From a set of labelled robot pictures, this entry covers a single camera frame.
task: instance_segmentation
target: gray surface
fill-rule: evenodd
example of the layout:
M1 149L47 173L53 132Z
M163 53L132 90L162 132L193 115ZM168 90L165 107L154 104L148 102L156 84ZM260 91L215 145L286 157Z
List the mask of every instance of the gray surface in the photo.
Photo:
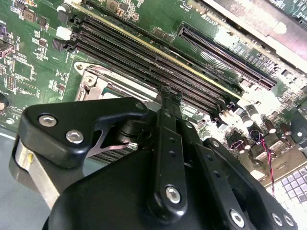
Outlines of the gray surface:
M16 182L9 171L9 160L14 140L1 135L15 136L0 128L0 230L41 230L49 208L39 193ZM103 165L88 159L84 175L89 175Z

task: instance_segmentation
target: black expansion slot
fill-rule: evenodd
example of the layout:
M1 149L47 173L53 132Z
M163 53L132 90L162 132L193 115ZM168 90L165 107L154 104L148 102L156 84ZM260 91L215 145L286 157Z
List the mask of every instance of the black expansion slot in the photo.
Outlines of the black expansion slot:
M257 83L267 90L271 90L277 83L266 73L259 71L244 59L232 54L221 45L216 44L211 39L185 23L182 24L178 36L204 53L219 60L228 68L240 73L246 79Z
M155 79L164 85L171 86L177 92L183 92L186 98L198 101L193 104L202 105L199 109L210 113L212 109L224 104L228 96L213 85L199 81L192 73L175 65L153 51L134 43L104 25L102 22L86 17L77 25L80 29L74 31L69 51L78 49L93 58L133 73L137 79L151 81Z
M182 61L188 63L189 66L193 67L194 69L196 69L199 72L202 72L203 74L207 75L207 77L213 79L213 80L217 80L222 83L222 84L227 84L230 85L232 88L234 88L238 94L241 94L243 92L242 88L232 79L227 78L223 75L221 75L220 73L218 73L217 71L214 71L210 68L208 68L207 66L205 66L204 63L198 61L197 59L193 58L190 55L187 55L186 53L182 52L181 50L177 49L176 47L170 45L169 43L165 42L164 40L158 38L157 36L155 36L154 34L142 29L141 27L137 26L136 24L124 20L122 17L118 16L116 13L113 13L112 11L110 11L107 8L104 8L103 6L101 6L101 4L98 4L97 2L93 1L93 0L82 0L82 6L86 7L86 8L91 8L91 9L95 9L96 11L99 11L109 17L111 17L111 22L120 26L120 27L124 27L124 29L127 29L128 31L132 30L131 32L133 34L135 34L136 32L139 33L140 35L142 35L143 37L147 37L149 38L151 41L154 41L156 44L160 45L161 47L166 48L167 51L171 51L173 52L177 58L182 59Z

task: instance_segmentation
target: cable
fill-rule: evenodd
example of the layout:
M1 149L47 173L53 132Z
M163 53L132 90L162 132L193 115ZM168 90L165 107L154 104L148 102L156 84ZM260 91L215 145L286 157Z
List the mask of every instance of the cable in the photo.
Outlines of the cable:
M274 195L274 192L275 192L274 176L273 176L273 167L272 167L272 159L271 159L271 154L273 153L273 151L267 147L267 145L266 145L266 143L265 143L263 138L260 141L262 143L263 148L267 152L268 163L269 163L269 167L270 167L271 182L272 182L272 195L273 195L273 197L275 197L275 195Z

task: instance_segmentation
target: silver screw head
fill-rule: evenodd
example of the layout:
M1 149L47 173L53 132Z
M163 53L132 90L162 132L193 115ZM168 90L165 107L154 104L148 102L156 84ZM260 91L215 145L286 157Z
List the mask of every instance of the silver screw head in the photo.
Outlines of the silver screw head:
M80 144L83 140L83 134L78 130L71 130L66 133L66 139L74 144Z
M144 109L143 105L142 105L141 103L139 103L139 102L137 102L137 103L135 104L135 107L137 107L138 109L141 109L141 110Z
M42 126L46 127L53 127L57 124L56 118L51 115L42 115L39 117L38 121Z
M217 141L215 141L215 140L212 141L212 144L213 144L214 146L216 146L217 148L219 147L219 143L217 143Z
M193 125L190 123L190 122L186 122L186 126L188 127L188 128L193 128Z
M290 225L291 227L294 226L293 221L290 219L290 217L288 217L287 215L283 215L284 219L286 220L287 224Z
M166 197L174 204L178 204L180 202L180 193L179 191L172 187L169 186L165 189Z
M275 213L272 213L272 217L273 217L273 220L275 221L275 223L277 225L279 225L279 226L283 225L282 220Z
M87 85L87 86L93 86L93 85L95 85L94 77L92 77L92 76L86 76L86 77L84 78L84 84Z
M234 209L231 209L230 216L236 225L238 225L240 228L244 227L244 224L245 224L244 220L237 211L235 211Z

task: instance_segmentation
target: motherboard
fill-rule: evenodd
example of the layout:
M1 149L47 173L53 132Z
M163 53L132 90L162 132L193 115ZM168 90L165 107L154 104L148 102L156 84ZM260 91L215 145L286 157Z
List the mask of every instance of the motherboard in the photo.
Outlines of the motherboard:
M307 96L307 65L279 56L206 1L0 2L3 128L16 131L34 104L121 96L153 103L164 85L180 94L182 116L202 140L214 137L235 155L251 148L257 161L266 154L252 131L278 143L280 154L293 147L286 126ZM306 29L306 1L270 4Z

